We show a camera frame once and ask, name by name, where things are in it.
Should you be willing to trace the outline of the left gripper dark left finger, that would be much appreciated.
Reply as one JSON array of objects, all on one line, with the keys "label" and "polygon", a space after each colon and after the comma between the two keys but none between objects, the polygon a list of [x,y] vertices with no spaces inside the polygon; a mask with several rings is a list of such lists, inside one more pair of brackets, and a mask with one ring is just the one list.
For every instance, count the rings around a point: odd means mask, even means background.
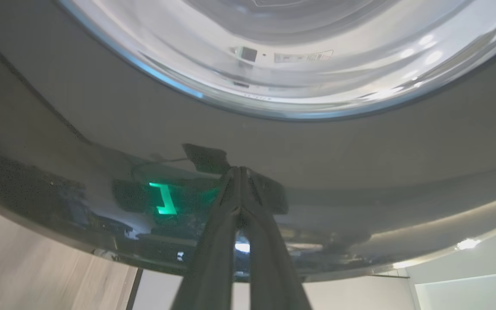
[{"label": "left gripper dark left finger", "polygon": [[241,178],[239,167],[226,174],[171,310],[231,310]]}]

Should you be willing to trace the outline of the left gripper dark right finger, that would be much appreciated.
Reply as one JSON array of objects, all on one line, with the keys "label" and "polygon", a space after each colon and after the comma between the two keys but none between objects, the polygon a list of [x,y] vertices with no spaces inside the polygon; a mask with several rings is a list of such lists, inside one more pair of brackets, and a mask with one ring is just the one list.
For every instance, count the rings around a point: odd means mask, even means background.
[{"label": "left gripper dark right finger", "polygon": [[254,173],[241,168],[242,218],[250,243],[250,310],[312,310]]}]

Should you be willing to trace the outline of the dark glossy washing machine door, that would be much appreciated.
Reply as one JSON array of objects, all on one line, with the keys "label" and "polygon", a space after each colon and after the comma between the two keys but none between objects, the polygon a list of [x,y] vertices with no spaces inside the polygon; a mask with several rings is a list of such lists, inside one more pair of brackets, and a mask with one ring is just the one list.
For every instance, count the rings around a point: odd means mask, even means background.
[{"label": "dark glossy washing machine door", "polygon": [[304,281],[496,235],[496,0],[0,0],[0,214],[182,276],[233,167]]}]

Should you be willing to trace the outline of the pale teal cabinet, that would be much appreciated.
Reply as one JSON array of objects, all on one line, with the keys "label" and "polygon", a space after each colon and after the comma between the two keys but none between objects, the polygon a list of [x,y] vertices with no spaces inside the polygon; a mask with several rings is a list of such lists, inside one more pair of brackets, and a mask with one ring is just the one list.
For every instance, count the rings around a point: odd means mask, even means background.
[{"label": "pale teal cabinet", "polygon": [[421,310],[496,310],[496,274],[415,285]]}]

